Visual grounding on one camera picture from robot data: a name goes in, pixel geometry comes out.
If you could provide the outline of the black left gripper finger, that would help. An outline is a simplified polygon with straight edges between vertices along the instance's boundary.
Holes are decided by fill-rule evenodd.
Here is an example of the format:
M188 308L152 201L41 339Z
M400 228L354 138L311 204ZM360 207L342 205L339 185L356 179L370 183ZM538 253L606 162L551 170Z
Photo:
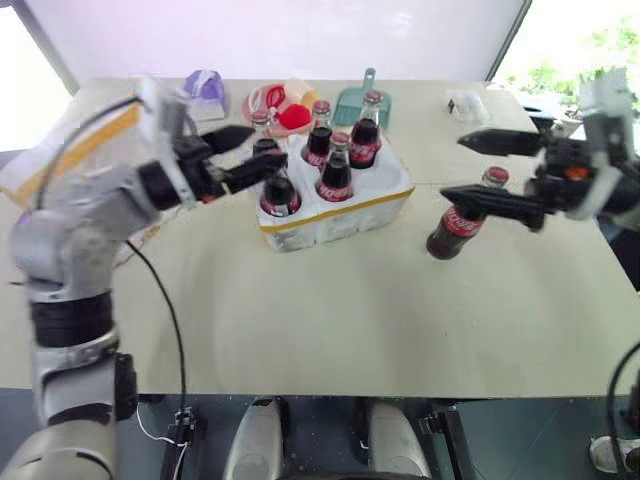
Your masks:
M275 176L287 162L285 152L268 150L231 169L215 167L213 180L221 184L226 193L236 194Z
M254 133L255 129L249 126L227 125L203 134L201 139L213 153L226 153L241 146Z

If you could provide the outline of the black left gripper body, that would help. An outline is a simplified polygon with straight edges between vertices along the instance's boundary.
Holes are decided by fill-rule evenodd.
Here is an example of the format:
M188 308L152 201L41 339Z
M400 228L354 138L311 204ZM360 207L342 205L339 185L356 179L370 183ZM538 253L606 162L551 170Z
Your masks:
M173 141L178 165L197 201L214 201L225 195L222 184L208 170L209 159L220 153L217 135L183 136Z

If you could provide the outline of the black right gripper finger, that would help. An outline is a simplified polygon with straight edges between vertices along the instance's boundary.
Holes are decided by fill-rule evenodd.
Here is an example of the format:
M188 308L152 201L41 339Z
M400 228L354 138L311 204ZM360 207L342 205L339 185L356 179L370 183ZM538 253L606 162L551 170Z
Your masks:
M477 153L493 156L535 157L544 146L539 133L493 128L463 135L457 143Z
M469 220L496 216L518 221L532 232L539 232L544 225L546 210L535 197L480 184L446 187L440 193Z

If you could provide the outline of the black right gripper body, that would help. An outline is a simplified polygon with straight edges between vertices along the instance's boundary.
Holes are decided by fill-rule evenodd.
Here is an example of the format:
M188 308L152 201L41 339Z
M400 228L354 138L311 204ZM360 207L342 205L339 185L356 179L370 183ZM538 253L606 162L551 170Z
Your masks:
M594 217L605 200L602 194L591 194L599 168L587 141L550 134L542 138L540 154L541 163L525 182L525 195L538 198L550 214Z

